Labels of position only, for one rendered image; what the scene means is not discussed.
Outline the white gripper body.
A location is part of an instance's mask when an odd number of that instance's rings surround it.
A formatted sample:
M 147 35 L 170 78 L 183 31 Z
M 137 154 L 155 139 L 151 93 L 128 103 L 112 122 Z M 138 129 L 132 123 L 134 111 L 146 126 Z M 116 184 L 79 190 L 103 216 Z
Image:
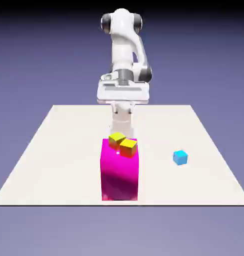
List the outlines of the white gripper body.
M 97 101 L 100 104 L 112 102 L 132 102 L 147 104 L 149 101 L 149 84 L 128 81 L 129 85 L 120 85 L 118 80 L 100 80 L 97 89 Z

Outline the small yellow-green cube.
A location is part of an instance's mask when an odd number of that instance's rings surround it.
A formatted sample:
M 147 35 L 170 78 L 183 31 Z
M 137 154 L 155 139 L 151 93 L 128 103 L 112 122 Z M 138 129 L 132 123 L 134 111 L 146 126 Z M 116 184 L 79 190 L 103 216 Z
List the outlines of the small yellow-green cube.
M 108 143 L 109 146 L 115 150 L 118 150 L 120 147 L 120 144 L 122 143 L 122 141 L 126 138 L 126 136 L 120 132 L 115 132 L 112 133 L 109 137 L 108 137 Z

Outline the small orange-yellow cube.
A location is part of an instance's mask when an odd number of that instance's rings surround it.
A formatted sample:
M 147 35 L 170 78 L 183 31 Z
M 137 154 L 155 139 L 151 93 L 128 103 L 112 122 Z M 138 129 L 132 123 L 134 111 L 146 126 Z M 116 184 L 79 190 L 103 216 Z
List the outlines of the small orange-yellow cube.
M 131 158 L 137 151 L 137 141 L 133 139 L 124 139 L 119 146 L 120 154 Z

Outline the small blue cube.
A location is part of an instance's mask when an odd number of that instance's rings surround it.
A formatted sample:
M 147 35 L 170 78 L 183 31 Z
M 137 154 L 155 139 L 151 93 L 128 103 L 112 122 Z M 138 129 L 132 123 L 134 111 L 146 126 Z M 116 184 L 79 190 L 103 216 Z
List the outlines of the small blue cube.
M 173 161 L 177 165 L 184 165 L 188 162 L 188 154 L 183 150 L 178 150 L 173 153 Z

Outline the large magenta box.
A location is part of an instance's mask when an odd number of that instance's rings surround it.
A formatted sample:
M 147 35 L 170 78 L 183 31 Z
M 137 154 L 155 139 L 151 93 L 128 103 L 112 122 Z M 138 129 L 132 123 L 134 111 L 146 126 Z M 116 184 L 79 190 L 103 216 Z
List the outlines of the large magenta box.
M 136 201 L 139 183 L 138 145 L 133 156 L 127 156 L 102 141 L 100 155 L 101 192 L 103 201 Z

